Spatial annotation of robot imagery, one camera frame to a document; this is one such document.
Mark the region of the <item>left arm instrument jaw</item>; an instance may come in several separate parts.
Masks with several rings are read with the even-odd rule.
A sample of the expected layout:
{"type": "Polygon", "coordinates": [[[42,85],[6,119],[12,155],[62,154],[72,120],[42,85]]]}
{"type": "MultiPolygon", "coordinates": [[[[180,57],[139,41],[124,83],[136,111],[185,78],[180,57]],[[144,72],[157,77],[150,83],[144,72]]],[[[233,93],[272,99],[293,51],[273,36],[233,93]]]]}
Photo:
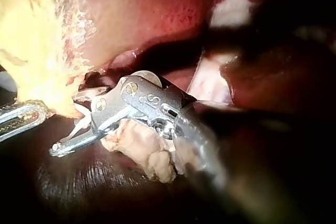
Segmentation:
{"type": "Polygon", "coordinates": [[[42,124],[48,117],[48,108],[38,100],[2,106],[1,142],[42,124]]]}

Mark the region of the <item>right arm instrument jaw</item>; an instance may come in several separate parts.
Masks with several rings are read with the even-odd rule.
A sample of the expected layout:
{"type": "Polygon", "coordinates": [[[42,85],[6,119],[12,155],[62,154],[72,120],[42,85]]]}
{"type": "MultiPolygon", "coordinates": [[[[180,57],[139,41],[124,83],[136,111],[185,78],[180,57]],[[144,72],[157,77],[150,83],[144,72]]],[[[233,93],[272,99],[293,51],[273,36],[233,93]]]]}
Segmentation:
{"type": "Polygon", "coordinates": [[[111,90],[109,87],[85,88],[78,91],[72,99],[74,102],[100,101],[104,100],[104,95],[111,90]]]}
{"type": "Polygon", "coordinates": [[[79,134],[78,136],[71,137],[68,140],[61,140],[55,143],[50,149],[49,153],[53,157],[64,157],[79,148],[86,147],[93,142],[100,140],[112,133],[116,129],[116,126],[111,126],[106,129],[100,130],[98,128],[91,127],[87,132],[79,134]]]}

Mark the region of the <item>right arm instrument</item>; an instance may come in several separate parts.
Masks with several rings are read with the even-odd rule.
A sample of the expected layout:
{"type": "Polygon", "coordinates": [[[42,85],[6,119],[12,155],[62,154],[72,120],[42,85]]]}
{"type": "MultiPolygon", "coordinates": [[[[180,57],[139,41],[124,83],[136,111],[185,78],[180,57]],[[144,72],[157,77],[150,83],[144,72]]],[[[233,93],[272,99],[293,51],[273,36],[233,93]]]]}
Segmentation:
{"type": "Polygon", "coordinates": [[[109,134],[122,119],[132,119],[171,140],[179,112],[196,99],[149,71],[122,77],[91,103],[93,130],[109,134]]]}

